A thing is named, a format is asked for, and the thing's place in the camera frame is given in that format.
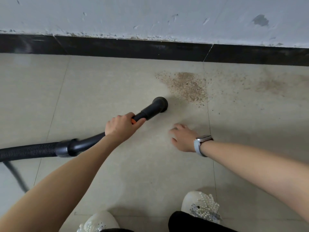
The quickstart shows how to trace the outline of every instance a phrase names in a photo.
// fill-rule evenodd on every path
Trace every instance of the vacuum hose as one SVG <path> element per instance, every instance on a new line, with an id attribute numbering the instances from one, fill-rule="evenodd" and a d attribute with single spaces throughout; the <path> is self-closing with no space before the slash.
<path id="1" fill-rule="evenodd" d="M 151 119 L 155 115 L 165 112 L 168 108 L 168 101 L 164 97 L 157 97 L 152 104 L 133 116 L 132 123 L 141 118 Z M 34 144 L 20 147 L 0 149 L 0 162 L 42 158 L 42 157 L 72 157 L 91 148 L 105 136 L 105 133 L 86 138 L 84 140 L 72 139 L 54 143 Z"/>

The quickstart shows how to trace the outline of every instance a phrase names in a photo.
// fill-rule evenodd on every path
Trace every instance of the white watch band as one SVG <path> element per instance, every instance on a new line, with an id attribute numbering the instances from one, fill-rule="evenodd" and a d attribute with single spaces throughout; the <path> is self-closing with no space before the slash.
<path id="1" fill-rule="evenodd" d="M 201 142 L 199 140 L 194 140 L 194 149 L 195 149 L 195 152 L 202 156 L 202 157 L 207 157 L 205 156 L 202 151 L 201 151 Z"/>

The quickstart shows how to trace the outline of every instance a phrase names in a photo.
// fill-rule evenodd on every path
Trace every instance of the shoe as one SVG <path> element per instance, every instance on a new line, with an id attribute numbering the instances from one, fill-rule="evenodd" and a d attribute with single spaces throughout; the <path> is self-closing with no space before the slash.
<path id="1" fill-rule="evenodd" d="M 222 218 L 218 209 L 219 204 L 214 201 L 212 195 L 206 195 L 199 191 L 191 191 L 187 193 L 181 206 L 182 212 L 220 224 Z"/>
<path id="2" fill-rule="evenodd" d="M 108 211 L 92 215 L 85 224 L 80 224 L 77 232 L 100 232 L 105 229 L 120 228 L 116 219 Z"/>

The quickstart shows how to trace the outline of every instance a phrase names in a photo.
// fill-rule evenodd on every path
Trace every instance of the forearm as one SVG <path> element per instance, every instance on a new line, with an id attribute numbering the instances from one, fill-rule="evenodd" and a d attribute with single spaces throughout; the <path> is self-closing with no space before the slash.
<path id="1" fill-rule="evenodd" d="M 0 220 L 6 231 L 57 231 L 89 188 L 99 168 L 119 145 L 105 136 L 28 191 Z M 18 215 L 18 223 L 12 221 Z"/>
<path id="2" fill-rule="evenodd" d="M 272 152 L 208 141 L 202 152 L 235 174 L 274 195 L 309 221 L 309 167 Z"/>

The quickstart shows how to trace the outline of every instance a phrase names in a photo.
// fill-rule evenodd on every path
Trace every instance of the right hand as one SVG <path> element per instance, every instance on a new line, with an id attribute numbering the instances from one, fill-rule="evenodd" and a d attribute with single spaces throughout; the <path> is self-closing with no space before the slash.
<path id="1" fill-rule="evenodd" d="M 169 131 L 175 138 L 172 138 L 172 144 L 180 151 L 195 152 L 194 140 L 198 137 L 197 132 L 188 128 L 184 124 L 174 124 L 173 129 Z"/>

